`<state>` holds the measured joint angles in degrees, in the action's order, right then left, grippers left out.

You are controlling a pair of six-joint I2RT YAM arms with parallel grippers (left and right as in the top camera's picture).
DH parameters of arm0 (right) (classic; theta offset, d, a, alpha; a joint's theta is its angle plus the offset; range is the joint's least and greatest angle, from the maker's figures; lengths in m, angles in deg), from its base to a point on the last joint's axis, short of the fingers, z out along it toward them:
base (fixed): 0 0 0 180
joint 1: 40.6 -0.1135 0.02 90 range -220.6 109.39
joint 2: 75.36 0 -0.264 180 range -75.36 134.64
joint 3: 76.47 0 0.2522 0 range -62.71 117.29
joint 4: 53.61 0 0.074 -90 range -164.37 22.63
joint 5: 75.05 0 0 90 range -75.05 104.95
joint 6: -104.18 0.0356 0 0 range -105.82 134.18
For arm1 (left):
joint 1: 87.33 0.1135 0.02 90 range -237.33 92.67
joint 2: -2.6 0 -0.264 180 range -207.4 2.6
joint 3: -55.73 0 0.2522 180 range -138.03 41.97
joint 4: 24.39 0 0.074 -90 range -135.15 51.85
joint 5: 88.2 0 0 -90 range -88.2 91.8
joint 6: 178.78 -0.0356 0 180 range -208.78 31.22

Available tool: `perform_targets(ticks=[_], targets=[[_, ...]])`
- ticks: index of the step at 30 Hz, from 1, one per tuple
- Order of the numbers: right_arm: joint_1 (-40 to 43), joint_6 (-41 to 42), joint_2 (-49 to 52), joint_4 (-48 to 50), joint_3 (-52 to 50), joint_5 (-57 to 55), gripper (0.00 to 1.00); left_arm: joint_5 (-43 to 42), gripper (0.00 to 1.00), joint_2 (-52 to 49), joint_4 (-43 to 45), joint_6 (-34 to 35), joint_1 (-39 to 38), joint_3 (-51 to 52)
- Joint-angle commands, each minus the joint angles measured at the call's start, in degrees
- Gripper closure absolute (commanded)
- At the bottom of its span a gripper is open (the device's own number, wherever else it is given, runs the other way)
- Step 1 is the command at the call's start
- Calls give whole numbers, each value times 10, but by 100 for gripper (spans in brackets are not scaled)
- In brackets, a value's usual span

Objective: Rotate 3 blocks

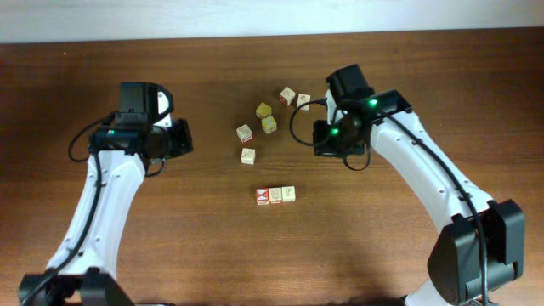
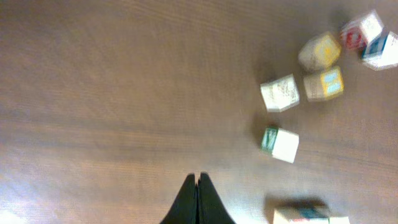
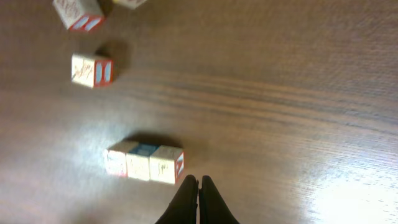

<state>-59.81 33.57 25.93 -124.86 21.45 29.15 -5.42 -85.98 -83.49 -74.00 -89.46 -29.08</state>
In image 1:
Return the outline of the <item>wooden block red P letter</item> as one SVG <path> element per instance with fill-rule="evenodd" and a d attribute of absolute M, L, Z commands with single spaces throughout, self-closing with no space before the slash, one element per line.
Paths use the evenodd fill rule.
<path fill-rule="evenodd" d="M 282 201 L 291 202 L 296 200 L 296 191 L 294 186 L 283 186 L 281 188 Z"/>

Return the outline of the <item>wooden block red circle letter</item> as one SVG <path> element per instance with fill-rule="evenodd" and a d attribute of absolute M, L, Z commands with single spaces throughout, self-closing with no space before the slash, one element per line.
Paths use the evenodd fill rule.
<path fill-rule="evenodd" d="M 283 202 L 282 188 L 269 188 L 269 200 L 271 204 L 278 204 Z"/>

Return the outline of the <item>red X letter block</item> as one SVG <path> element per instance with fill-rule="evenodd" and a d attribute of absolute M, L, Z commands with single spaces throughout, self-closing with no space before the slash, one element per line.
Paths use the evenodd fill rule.
<path fill-rule="evenodd" d="M 270 193 L 268 188 L 256 189 L 256 203 L 259 206 L 270 204 Z"/>

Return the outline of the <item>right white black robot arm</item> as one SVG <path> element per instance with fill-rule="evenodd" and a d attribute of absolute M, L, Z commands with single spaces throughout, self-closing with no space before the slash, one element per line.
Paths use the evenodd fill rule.
<path fill-rule="evenodd" d="M 314 123 L 316 156 L 384 158 L 424 205 L 439 233 L 428 279 L 404 305 L 489 305 L 490 292 L 524 272 L 525 215 L 512 200 L 495 201 L 430 138 L 395 89 L 376 93 L 350 65 L 326 79 L 327 118 Z"/>

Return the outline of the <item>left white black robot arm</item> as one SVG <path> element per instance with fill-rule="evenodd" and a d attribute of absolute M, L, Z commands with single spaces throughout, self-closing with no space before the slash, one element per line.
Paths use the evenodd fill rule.
<path fill-rule="evenodd" d="M 70 227 L 45 271 L 25 275 L 22 305 L 130 305 L 117 282 L 117 259 L 128 213 L 153 164 L 193 150 L 188 123 L 174 121 L 173 96 L 153 82 L 121 82 L 120 106 L 88 124 L 86 182 Z"/>

